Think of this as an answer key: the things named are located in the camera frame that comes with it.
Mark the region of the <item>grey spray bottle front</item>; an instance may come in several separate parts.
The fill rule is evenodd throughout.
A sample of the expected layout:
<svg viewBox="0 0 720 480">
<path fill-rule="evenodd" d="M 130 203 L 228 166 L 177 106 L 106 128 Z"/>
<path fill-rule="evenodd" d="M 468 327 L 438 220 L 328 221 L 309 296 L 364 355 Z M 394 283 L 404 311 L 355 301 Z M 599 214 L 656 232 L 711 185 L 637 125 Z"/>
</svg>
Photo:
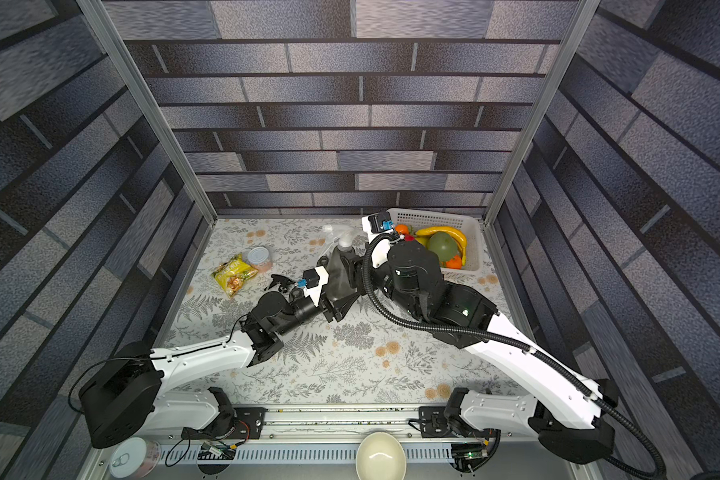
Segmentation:
<svg viewBox="0 0 720 480">
<path fill-rule="evenodd" d="M 336 294 L 346 294 L 351 289 L 356 289 L 354 270 L 352 262 L 357 258 L 356 250 L 353 247 L 349 251 L 341 251 L 335 247 L 329 256 L 326 269 L 329 273 L 330 289 Z"/>
</svg>

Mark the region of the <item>clear white spray nozzle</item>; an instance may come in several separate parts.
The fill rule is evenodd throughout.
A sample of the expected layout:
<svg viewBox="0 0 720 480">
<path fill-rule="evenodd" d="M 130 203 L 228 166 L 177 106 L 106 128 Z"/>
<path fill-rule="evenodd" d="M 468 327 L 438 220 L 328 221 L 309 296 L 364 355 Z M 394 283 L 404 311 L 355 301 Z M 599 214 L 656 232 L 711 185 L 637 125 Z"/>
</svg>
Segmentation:
<svg viewBox="0 0 720 480">
<path fill-rule="evenodd" d="M 322 227 L 328 248 L 338 247 L 341 251 L 349 251 L 353 248 L 354 240 L 365 232 L 362 229 L 338 224 L 327 224 Z"/>
</svg>

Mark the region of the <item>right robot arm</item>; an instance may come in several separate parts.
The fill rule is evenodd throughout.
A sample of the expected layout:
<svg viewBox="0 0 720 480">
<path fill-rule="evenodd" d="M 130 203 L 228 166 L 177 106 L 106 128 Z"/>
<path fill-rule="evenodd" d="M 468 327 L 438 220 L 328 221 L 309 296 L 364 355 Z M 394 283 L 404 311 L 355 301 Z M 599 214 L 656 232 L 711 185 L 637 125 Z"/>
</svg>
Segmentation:
<svg viewBox="0 0 720 480">
<path fill-rule="evenodd" d="M 363 256 L 362 289 L 392 323 L 431 334 L 501 369 L 521 397 L 456 388 L 444 409 L 461 437 L 518 433 L 576 464 L 612 457 L 616 392 L 586 378 L 520 332 L 474 288 L 445 281 L 434 253 L 396 235 L 375 236 Z"/>
</svg>

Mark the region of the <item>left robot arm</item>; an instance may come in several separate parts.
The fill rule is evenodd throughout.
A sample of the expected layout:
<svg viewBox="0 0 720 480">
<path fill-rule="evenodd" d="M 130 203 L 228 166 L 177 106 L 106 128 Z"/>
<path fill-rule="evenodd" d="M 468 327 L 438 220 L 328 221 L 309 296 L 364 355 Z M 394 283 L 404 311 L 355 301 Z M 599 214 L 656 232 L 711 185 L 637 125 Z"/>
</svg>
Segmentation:
<svg viewBox="0 0 720 480">
<path fill-rule="evenodd" d="M 111 447 L 139 432 L 162 429 L 187 428 L 211 437 L 227 433 L 234 409 L 219 388 L 193 396 L 180 387 L 266 362 L 282 349 L 284 334 L 319 315 L 340 321 L 360 296 L 358 291 L 335 299 L 326 293 L 312 298 L 267 292 L 227 336 L 184 347 L 126 345 L 117 356 L 95 365 L 94 374 L 78 390 L 93 447 Z"/>
</svg>

